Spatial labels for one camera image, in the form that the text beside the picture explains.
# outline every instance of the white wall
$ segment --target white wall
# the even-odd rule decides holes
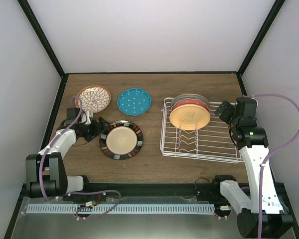
[[[0,0],[0,239],[39,150],[60,78],[16,0]]]
[[[247,93],[280,93],[299,103],[299,0],[288,0],[243,76]],[[284,100],[261,99],[259,125],[271,149],[287,142],[299,127],[299,116]],[[274,175],[284,182],[299,223],[299,139],[270,160]]]
[[[274,0],[29,0],[65,72],[236,71]]]

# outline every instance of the yellow plate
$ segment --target yellow plate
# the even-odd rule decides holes
[[[174,109],[170,113],[169,120],[177,128],[195,130],[209,123],[210,114],[202,106],[187,104]]]

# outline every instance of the white wire dish rack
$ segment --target white wire dish rack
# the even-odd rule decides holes
[[[171,101],[165,98],[160,149],[164,156],[193,158],[217,162],[242,162],[238,149],[229,136],[228,125],[215,115],[220,102],[210,102],[210,122],[196,130],[174,127],[170,120]]]

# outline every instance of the blue plate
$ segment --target blue plate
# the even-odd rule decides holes
[[[150,108],[150,95],[139,88],[131,88],[120,94],[118,106],[128,116],[144,114]]]

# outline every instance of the wooden table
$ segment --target wooden table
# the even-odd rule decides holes
[[[66,119],[69,100],[82,88],[104,85],[112,95],[110,105],[95,118],[108,122],[129,120],[144,133],[141,151],[128,160],[116,161],[106,157],[99,147],[99,138],[88,144],[71,147],[64,158],[68,175],[87,175],[90,182],[112,183],[193,183],[198,177],[214,178],[231,174],[237,181],[248,182],[244,163],[231,164],[186,158],[165,157],[159,148],[162,108],[166,97],[184,93],[200,94],[209,101],[234,102],[241,96],[235,74],[78,74],[70,75],[63,94],[54,131]],[[129,88],[142,88],[152,98],[150,109],[143,115],[127,116],[119,111],[117,99]],[[84,143],[80,138],[75,145]]]

